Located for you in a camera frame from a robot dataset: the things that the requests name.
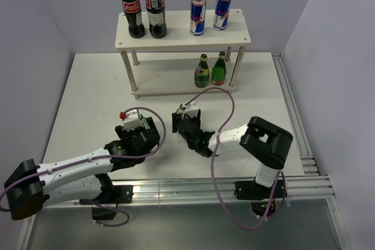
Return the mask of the green bottle colourful label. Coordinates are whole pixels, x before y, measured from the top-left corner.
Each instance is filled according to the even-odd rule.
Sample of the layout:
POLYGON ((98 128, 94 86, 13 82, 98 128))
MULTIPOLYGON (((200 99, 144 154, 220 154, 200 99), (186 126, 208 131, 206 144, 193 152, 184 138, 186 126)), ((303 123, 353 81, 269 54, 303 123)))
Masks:
POLYGON ((204 88, 209 82, 210 71, 207 64, 207 54, 201 54, 199 64, 194 72, 195 86, 204 88))

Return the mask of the green bottle gold cap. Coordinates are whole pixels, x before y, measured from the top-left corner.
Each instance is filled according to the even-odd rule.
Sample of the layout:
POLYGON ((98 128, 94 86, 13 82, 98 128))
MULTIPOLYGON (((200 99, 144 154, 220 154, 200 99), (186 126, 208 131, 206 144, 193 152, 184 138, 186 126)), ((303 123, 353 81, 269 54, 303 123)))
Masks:
POLYGON ((220 52, 214 67, 212 68, 211 80, 216 86, 222 85, 226 78, 226 53, 220 52))

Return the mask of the Red Bull can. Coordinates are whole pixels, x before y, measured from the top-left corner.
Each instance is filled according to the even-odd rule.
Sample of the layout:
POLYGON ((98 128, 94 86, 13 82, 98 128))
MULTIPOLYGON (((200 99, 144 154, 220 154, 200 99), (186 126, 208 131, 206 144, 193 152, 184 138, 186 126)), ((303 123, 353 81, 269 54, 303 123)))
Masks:
POLYGON ((231 0, 216 0, 213 27, 224 30, 227 27, 231 0))
POLYGON ((190 32, 193 35, 198 36, 204 32, 206 3, 206 0, 191 0, 190 32))

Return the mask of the clear glass soda bottle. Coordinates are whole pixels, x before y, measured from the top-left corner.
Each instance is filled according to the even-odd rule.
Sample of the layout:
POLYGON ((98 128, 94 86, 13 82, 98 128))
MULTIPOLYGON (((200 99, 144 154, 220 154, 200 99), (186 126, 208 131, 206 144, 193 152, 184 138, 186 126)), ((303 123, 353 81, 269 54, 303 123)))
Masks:
POLYGON ((184 103, 181 103, 180 106, 176 110, 176 114, 183 116, 186 112, 187 107, 188 107, 187 105, 185 105, 184 103))

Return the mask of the clear Chang soda bottle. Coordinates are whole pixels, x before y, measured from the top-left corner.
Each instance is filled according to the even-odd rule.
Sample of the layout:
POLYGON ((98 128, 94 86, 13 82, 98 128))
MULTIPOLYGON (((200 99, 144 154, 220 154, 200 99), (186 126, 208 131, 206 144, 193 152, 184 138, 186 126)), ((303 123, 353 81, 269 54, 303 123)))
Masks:
POLYGON ((146 118, 137 110, 137 114, 138 114, 138 119, 140 120, 142 126, 145 128, 145 129, 148 129, 148 123, 147 123, 147 120, 146 118))

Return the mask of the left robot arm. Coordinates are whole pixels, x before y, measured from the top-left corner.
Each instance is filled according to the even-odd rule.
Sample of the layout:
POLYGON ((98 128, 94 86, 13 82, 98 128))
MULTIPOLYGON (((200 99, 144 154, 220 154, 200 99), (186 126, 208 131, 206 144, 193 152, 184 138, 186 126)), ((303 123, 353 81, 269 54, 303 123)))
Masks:
POLYGON ((75 199, 107 203, 114 195, 109 173, 141 164, 162 146, 165 133, 159 133, 149 117, 134 129, 117 126, 118 139, 83 156, 61 162, 37 165, 25 160, 4 183, 1 197, 15 221, 38 213, 43 207, 75 199))

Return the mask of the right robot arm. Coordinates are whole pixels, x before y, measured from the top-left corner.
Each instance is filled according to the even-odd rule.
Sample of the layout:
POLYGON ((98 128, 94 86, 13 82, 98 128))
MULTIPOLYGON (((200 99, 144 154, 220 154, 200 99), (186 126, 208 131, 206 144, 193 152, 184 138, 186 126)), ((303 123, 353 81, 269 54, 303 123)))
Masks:
POLYGON ((288 131, 260 118, 238 128, 223 131, 204 131, 200 128, 201 110, 187 114, 172 114, 172 132, 178 133, 189 149, 203 157, 244 150, 255 157, 260 165, 255 176, 254 192, 268 196, 274 189, 274 180, 289 154, 294 137, 288 131))

